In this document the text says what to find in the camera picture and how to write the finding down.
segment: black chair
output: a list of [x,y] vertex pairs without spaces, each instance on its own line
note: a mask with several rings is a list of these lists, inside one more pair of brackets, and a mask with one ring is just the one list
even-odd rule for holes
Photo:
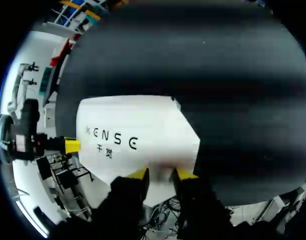
[[80,169],[85,169],[84,167],[81,168],[74,168],[74,169],[67,169],[66,171],[59,173],[56,175],[59,183],[61,186],[63,186],[64,189],[69,189],[78,184],[78,178],[83,177],[85,175],[89,175],[91,181],[94,179],[92,178],[92,174],[88,171],[86,173],[83,173],[81,175],[75,175],[73,171],[80,171]]
[[42,177],[42,180],[46,180],[47,178],[50,178],[52,176],[52,170],[51,170],[51,165],[47,159],[47,157],[42,157],[38,159],[37,161],[37,166],[39,173]]

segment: dark tabletop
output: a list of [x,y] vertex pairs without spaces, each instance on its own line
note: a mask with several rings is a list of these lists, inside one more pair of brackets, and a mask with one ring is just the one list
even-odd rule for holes
[[84,98],[175,97],[201,139],[195,166],[226,205],[268,200],[306,180],[306,59],[256,5],[127,6],[74,46],[56,103],[76,136]]

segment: white panel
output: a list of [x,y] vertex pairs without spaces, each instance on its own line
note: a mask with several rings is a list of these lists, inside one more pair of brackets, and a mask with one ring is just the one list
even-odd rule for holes
[[[81,164],[107,184],[165,161],[193,171],[200,140],[170,97],[84,99],[76,126]],[[172,183],[151,178],[144,204],[154,206],[173,195]]]

